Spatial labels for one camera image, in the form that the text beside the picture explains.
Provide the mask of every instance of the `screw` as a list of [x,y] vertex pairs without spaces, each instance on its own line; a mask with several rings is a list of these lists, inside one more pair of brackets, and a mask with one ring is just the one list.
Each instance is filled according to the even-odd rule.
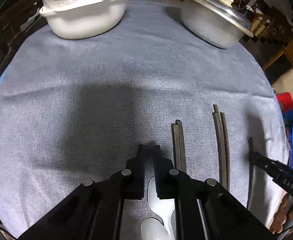
[[91,186],[93,184],[93,180],[91,180],[91,179],[84,179],[84,181],[82,182],[82,184],[85,187]]
[[171,175],[178,175],[179,174],[179,171],[177,170],[177,169],[171,169],[170,171],[169,171],[169,173],[171,174]]
[[121,174],[123,176],[129,176],[131,173],[132,173],[132,171],[129,169],[125,169],[125,170],[121,171]]
[[207,179],[207,183],[210,186],[215,186],[217,184],[217,181],[215,179]]

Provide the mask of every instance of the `white bowl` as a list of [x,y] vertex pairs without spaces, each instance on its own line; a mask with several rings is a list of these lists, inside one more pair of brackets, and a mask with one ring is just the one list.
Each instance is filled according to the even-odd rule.
[[64,39],[84,39],[104,33],[122,18],[128,0],[81,0],[60,8],[40,9],[52,31]]

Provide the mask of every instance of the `white spoon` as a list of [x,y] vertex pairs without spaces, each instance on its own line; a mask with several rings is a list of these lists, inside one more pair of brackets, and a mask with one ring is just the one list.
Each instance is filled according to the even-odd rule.
[[168,240],[169,234],[165,227],[154,218],[147,218],[141,223],[142,240]]
[[153,177],[149,182],[148,187],[148,203],[151,210],[162,218],[165,229],[169,233],[169,239],[175,240],[172,225],[171,215],[174,211],[174,199],[159,199],[156,191],[156,180]]

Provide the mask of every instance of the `tile floor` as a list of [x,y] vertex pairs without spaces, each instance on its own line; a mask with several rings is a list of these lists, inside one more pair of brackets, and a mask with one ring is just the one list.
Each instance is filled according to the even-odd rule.
[[[171,6],[181,6],[181,0],[136,0],[139,2],[159,2]],[[269,61],[269,59],[274,56],[279,49],[280,45],[268,44],[267,42],[261,43],[260,41],[253,42],[249,40],[244,42],[240,40],[240,43],[254,56],[256,61],[263,66]],[[270,83],[274,83],[283,73],[285,73],[290,68],[290,63],[284,58],[280,58],[273,65],[271,65],[267,70],[267,77]]]

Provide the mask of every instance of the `red object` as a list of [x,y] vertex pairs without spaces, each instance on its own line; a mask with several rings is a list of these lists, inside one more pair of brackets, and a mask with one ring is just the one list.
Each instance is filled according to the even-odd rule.
[[278,94],[276,96],[280,104],[282,113],[285,113],[293,109],[293,100],[289,92]]

